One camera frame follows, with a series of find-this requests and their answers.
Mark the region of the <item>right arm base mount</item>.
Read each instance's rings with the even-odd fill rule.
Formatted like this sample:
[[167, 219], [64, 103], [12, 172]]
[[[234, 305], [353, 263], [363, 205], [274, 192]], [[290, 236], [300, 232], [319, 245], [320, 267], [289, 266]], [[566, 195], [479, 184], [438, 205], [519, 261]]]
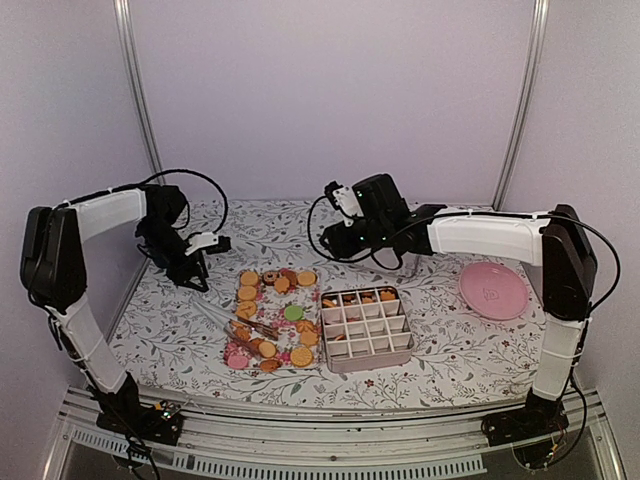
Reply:
[[488, 414], [481, 422], [481, 431], [489, 445], [511, 445], [515, 460], [529, 470], [550, 465], [568, 427], [562, 402], [546, 400]]

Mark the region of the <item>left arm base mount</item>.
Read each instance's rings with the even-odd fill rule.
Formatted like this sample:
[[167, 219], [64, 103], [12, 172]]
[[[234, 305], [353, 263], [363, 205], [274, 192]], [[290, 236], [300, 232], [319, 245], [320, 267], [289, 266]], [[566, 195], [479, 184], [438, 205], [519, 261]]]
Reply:
[[184, 417], [177, 412], [139, 402], [117, 406], [114, 401], [100, 400], [99, 428], [135, 439], [176, 446], [182, 433]]

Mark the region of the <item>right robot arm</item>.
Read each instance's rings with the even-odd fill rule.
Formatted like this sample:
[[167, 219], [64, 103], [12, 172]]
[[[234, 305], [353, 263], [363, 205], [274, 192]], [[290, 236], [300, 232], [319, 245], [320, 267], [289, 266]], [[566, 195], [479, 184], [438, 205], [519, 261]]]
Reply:
[[533, 384], [522, 407], [485, 416], [481, 429], [489, 444], [498, 446], [568, 427], [563, 396], [574, 379], [595, 308], [597, 273], [587, 227], [571, 206], [534, 213], [443, 204], [412, 209], [386, 173], [353, 186], [331, 182], [323, 197], [342, 217], [313, 243], [328, 260], [353, 264], [389, 250], [398, 260], [407, 254], [467, 254], [538, 269], [546, 329]]

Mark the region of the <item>metal divided cookie tin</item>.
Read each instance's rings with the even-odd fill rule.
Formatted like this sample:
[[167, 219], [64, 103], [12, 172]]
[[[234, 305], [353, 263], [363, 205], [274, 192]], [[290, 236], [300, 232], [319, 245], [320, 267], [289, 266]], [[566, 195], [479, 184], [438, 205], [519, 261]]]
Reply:
[[415, 341], [398, 290], [373, 286], [321, 295], [328, 369], [335, 374], [401, 366]]

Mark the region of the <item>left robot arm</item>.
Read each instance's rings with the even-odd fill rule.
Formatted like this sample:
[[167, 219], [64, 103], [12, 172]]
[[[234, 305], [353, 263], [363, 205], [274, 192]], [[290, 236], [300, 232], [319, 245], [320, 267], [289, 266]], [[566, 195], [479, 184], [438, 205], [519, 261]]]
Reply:
[[94, 318], [88, 299], [83, 245], [136, 223], [152, 258], [177, 286], [204, 292], [204, 250], [220, 243], [216, 233], [182, 238], [174, 224], [187, 202], [176, 186], [126, 185], [36, 207], [27, 217], [20, 279], [32, 304], [43, 309], [51, 330], [88, 380], [98, 401], [99, 427], [174, 444], [183, 418], [168, 403], [144, 406], [132, 375], [118, 362]]

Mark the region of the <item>metal serving tongs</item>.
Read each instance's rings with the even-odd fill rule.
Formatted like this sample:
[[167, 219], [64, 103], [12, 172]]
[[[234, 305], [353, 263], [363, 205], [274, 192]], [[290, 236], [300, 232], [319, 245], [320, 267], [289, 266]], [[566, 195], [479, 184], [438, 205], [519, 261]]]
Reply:
[[259, 356], [259, 347], [255, 342], [251, 342], [251, 336], [245, 339], [240, 333], [240, 329], [247, 330], [250, 333], [257, 334], [263, 340], [277, 342], [279, 340], [279, 331], [276, 328], [238, 317], [219, 307], [213, 306], [199, 297], [192, 297], [191, 305], [201, 314], [215, 322], [227, 335], [227, 337], [250, 352], [253, 356]]

